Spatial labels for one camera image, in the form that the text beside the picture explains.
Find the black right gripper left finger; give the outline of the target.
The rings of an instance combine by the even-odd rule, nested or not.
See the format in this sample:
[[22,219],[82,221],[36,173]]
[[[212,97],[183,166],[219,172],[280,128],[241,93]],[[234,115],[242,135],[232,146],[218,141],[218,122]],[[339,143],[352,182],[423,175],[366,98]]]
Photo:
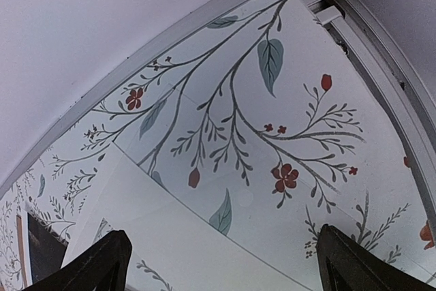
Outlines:
[[49,277],[27,291],[123,291],[132,244],[123,230],[113,230]]

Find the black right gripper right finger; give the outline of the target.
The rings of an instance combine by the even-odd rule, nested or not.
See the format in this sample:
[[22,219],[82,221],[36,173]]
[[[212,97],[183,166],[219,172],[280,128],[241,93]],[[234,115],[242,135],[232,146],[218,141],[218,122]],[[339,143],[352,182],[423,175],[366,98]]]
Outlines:
[[317,261],[323,290],[413,291],[435,288],[383,262],[334,226],[320,230]]

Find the cat photo white border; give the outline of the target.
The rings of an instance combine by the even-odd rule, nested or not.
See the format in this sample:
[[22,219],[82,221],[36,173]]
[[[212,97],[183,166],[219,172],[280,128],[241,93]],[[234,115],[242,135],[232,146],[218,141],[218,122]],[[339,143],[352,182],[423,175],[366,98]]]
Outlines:
[[117,147],[92,182],[63,265],[91,246],[102,219],[176,290],[304,290],[222,235],[159,186]]

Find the clear acrylic sheet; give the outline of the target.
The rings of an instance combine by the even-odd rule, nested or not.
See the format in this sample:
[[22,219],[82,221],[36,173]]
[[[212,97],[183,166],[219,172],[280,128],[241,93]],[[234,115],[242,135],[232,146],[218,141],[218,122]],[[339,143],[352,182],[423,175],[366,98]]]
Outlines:
[[395,268],[429,278],[431,252],[401,139],[358,77],[148,67],[122,87],[117,141],[220,233],[319,290],[334,224]]

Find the light wooden picture frame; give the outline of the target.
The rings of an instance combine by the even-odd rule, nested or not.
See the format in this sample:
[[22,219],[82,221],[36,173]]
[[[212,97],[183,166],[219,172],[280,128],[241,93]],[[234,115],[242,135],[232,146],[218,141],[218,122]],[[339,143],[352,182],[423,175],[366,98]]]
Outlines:
[[23,288],[25,289],[29,286],[29,282],[27,279],[25,235],[23,232],[23,220],[19,214],[16,215],[16,229],[18,235],[18,253],[20,258],[21,276],[22,276]]

